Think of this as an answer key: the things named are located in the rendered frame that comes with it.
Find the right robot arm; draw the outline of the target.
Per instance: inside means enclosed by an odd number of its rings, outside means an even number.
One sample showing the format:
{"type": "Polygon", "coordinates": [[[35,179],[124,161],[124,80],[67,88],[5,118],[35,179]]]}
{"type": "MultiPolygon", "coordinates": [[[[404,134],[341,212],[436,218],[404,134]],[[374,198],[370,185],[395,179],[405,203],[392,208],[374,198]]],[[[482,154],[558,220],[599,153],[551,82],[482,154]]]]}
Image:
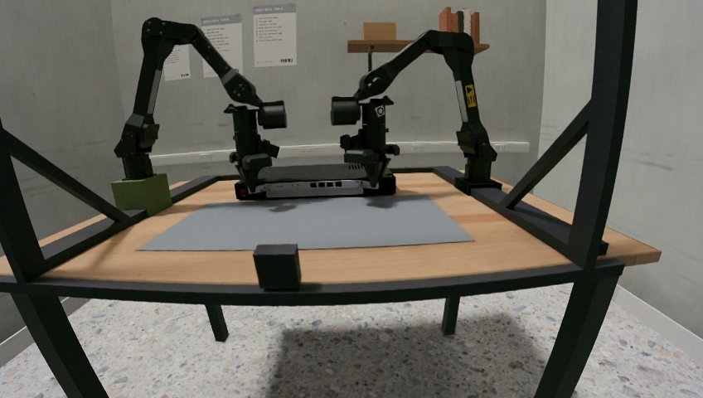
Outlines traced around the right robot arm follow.
{"type": "Polygon", "coordinates": [[[333,96],[330,111],[332,126],[356,125],[361,116],[362,124],[385,124],[385,106],[394,104],[387,95],[382,99],[370,99],[369,103],[359,103],[358,100],[384,93],[406,66],[429,49],[444,55],[453,72],[462,119],[461,130],[456,135],[458,146],[467,158],[463,179],[471,183],[493,182],[490,180],[491,167],[492,162],[496,161],[497,152],[490,144],[487,130],[479,117],[472,73],[474,42],[466,32],[460,33],[427,30],[390,61],[362,76],[359,89],[353,96],[355,98],[333,96]]]}

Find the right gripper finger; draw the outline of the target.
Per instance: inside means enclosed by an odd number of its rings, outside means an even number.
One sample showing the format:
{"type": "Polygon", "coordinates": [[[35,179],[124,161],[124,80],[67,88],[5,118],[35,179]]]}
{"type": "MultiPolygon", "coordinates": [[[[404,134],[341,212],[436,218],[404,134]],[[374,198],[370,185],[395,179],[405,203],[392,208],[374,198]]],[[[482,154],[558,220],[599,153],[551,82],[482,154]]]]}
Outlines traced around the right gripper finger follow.
{"type": "Polygon", "coordinates": [[[376,187],[376,184],[378,182],[378,178],[380,176],[382,163],[383,163],[383,161],[378,161],[378,162],[375,162],[374,164],[371,164],[371,163],[361,164],[366,170],[366,174],[368,176],[371,187],[376,187]]]}
{"type": "Polygon", "coordinates": [[[379,179],[378,179],[379,184],[380,184],[380,182],[381,182],[381,179],[382,179],[382,177],[383,177],[383,175],[384,175],[384,172],[385,172],[385,170],[386,170],[386,168],[387,168],[387,166],[388,166],[390,160],[391,160],[391,158],[379,159],[379,161],[383,161],[382,168],[381,168],[381,173],[380,173],[380,176],[379,176],[379,179]]]}

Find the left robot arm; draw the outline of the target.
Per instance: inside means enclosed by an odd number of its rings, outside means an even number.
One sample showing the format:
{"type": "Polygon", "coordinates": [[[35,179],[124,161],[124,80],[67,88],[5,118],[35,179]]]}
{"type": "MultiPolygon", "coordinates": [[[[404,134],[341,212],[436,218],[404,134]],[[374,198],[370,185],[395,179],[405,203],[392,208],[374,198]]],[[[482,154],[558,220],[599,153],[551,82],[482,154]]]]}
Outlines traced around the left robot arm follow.
{"type": "Polygon", "coordinates": [[[195,24],[162,21],[160,18],[151,17],[143,23],[141,42],[143,63],[133,112],[126,121],[121,139],[114,149],[117,158],[122,158],[123,161],[126,178],[122,181],[142,180],[157,175],[153,173],[148,154],[152,152],[152,145],[158,139],[160,128],[160,124],[154,123],[153,111],[164,61],[172,53],[175,45],[192,44],[218,74],[232,100],[259,107],[248,109],[246,105],[229,104],[224,114],[233,114],[234,132],[257,130],[256,117],[263,129],[287,128],[284,101],[263,102],[258,99],[255,86],[230,66],[195,24]],[[138,151],[141,153],[137,153],[138,151]]]}

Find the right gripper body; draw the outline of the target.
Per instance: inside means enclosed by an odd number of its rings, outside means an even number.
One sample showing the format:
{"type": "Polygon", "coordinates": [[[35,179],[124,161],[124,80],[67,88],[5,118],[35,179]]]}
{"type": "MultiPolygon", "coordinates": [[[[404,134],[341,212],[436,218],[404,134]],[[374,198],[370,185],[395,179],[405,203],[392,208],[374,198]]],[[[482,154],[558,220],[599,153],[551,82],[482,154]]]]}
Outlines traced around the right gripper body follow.
{"type": "Polygon", "coordinates": [[[379,159],[385,159],[386,153],[394,154],[394,156],[400,155],[400,147],[397,144],[385,144],[385,133],[389,133],[389,129],[385,128],[385,124],[363,124],[362,129],[360,129],[360,132],[362,133],[363,137],[363,149],[352,149],[361,151],[347,150],[344,153],[345,163],[375,163],[378,162],[379,159]],[[386,148],[388,149],[385,150],[386,148]],[[393,149],[393,153],[390,148],[393,149]],[[376,150],[384,151],[376,152],[376,150]]]}

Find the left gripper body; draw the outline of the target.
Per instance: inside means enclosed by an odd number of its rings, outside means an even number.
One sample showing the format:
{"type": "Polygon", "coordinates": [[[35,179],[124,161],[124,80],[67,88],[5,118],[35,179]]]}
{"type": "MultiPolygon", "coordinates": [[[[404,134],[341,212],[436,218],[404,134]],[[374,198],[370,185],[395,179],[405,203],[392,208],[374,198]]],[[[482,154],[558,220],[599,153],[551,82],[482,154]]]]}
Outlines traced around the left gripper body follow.
{"type": "Polygon", "coordinates": [[[239,166],[243,165],[244,169],[271,167],[272,158],[268,154],[257,154],[258,138],[260,134],[257,130],[235,132],[233,140],[235,140],[236,152],[230,154],[230,163],[233,163],[234,158],[235,162],[239,166]]]}

